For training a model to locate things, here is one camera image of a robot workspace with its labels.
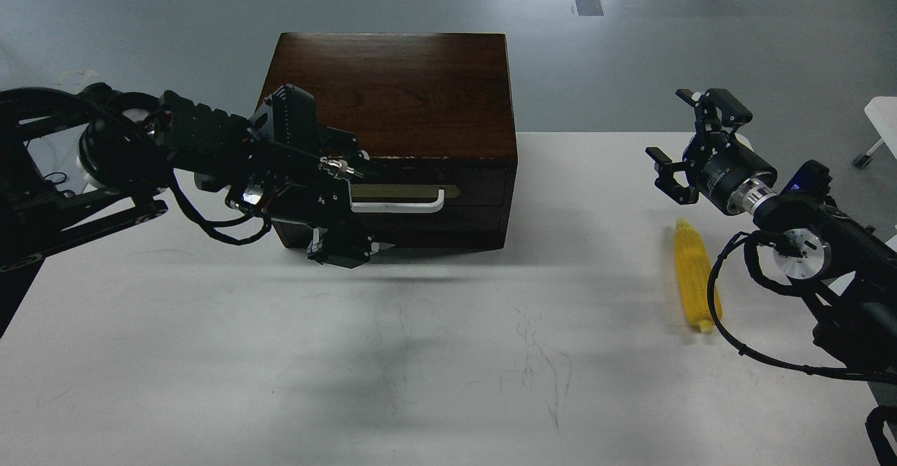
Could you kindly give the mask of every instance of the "wooden drawer cabinet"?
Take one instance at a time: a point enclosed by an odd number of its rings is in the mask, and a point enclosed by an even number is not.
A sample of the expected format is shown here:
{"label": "wooden drawer cabinet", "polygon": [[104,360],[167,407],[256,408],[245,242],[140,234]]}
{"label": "wooden drawer cabinet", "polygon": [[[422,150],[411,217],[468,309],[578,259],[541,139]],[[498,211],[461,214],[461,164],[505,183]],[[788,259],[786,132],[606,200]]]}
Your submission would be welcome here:
{"label": "wooden drawer cabinet", "polygon": [[[375,240],[504,245],[516,174],[504,35],[283,33],[259,103],[286,83],[314,95],[321,124],[355,133],[383,163],[377,184],[353,183],[353,200],[427,203],[445,190],[435,213],[359,213]],[[308,243],[304,226],[275,230],[288,247]]]}

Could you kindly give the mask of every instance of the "drawer handle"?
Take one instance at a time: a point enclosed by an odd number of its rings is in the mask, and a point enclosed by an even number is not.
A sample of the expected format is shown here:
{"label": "drawer handle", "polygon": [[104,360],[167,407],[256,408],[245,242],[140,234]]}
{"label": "drawer handle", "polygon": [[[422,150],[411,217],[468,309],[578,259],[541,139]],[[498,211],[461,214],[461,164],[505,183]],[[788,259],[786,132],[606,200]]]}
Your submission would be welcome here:
{"label": "drawer handle", "polygon": [[384,203],[376,201],[352,202],[352,211],[356,214],[435,214],[446,204],[445,189],[439,188],[436,201],[430,203]]}

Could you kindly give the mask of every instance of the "white table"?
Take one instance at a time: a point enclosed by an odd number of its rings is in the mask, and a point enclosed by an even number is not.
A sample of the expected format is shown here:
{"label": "white table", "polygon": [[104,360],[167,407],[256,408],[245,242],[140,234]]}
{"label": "white table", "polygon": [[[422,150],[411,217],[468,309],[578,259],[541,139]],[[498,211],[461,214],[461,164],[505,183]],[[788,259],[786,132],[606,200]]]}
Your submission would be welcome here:
{"label": "white table", "polygon": [[[54,256],[0,342],[0,462],[874,463],[864,383],[766,367],[685,326],[676,217],[711,253],[751,228],[654,188],[643,148],[687,141],[520,134],[502,251],[318,267],[273,234],[220,245],[175,210]],[[832,364],[803,304],[730,261],[731,330]]]}
{"label": "white table", "polygon": [[887,144],[891,154],[897,156],[894,152],[894,149],[897,149],[897,96],[876,96],[865,106],[864,111],[881,138],[872,144],[868,151],[856,157],[853,163],[859,168],[869,165],[872,154],[882,144]]}

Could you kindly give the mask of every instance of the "yellow corn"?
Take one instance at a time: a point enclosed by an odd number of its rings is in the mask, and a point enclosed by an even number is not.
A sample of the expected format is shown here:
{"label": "yellow corn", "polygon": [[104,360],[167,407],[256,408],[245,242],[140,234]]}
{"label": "yellow corn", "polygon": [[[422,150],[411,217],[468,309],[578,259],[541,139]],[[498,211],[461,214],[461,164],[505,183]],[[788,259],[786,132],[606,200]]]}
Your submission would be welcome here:
{"label": "yellow corn", "polygon": [[[676,234],[673,234],[673,250],[676,253],[676,280],[679,281],[679,296],[685,309],[685,319],[701,332],[713,331],[711,311],[707,307],[707,280],[711,274],[711,262],[701,236],[680,217],[676,220]],[[720,293],[713,288],[713,304],[717,316],[722,318]]]}

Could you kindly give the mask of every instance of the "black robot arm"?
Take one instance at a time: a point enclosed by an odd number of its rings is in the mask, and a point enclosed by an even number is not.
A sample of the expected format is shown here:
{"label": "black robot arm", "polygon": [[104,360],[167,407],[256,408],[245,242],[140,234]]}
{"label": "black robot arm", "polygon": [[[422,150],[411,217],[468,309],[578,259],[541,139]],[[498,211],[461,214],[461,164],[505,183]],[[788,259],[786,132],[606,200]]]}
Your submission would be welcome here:
{"label": "black robot arm", "polygon": [[[87,125],[78,162],[95,191],[76,194],[48,181],[27,143]],[[209,221],[190,203],[175,169],[195,172],[203,191],[227,189],[241,215]],[[77,95],[43,88],[0,92],[0,335],[48,256],[135,226],[167,211],[155,200],[171,189],[177,204],[209,236],[255,242],[273,219],[315,229],[308,258],[353,268],[369,260],[371,237],[352,213],[349,181],[373,168],[355,135],[317,123],[314,98],[285,85],[250,118],[160,97],[118,92],[103,83]],[[103,208],[132,207],[83,222]],[[258,233],[235,239],[218,228],[253,217]]]}
{"label": "black robot arm", "polygon": [[[646,149],[659,173],[657,188],[679,203],[698,201],[699,192],[723,214],[749,213],[791,283],[788,291],[775,290],[826,302],[811,307],[819,320],[814,342],[850,368],[897,366],[897,255],[838,210],[828,169],[808,160],[776,193],[776,170],[737,139],[753,118],[741,102],[724,89],[676,95],[694,108],[695,135],[679,163],[657,147]],[[680,170],[687,185],[672,178]],[[686,201],[679,200],[683,191],[691,192]],[[746,261],[752,266],[753,258]],[[751,269],[760,280],[759,268]],[[856,274],[841,296],[823,288],[849,272]]]}

